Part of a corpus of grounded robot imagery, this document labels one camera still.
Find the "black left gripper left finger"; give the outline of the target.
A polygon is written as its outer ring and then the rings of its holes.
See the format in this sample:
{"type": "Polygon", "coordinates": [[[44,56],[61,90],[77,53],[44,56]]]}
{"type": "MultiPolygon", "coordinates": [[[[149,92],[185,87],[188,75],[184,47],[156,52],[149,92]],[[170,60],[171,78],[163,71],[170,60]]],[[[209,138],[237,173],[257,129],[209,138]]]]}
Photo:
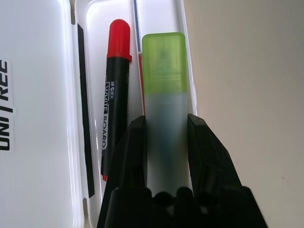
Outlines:
{"type": "Polygon", "coordinates": [[[146,120],[131,121],[114,150],[97,227],[144,228],[149,219],[146,120]]]}

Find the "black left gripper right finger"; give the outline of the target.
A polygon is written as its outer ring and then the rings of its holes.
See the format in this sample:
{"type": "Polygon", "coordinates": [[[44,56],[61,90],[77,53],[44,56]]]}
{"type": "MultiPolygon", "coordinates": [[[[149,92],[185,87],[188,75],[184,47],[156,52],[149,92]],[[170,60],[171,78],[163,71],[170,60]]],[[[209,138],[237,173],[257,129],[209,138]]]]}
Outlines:
{"type": "Polygon", "coordinates": [[[240,186],[232,159],[200,117],[188,114],[188,161],[195,193],[217,193],[222,186],[240,186]]]}

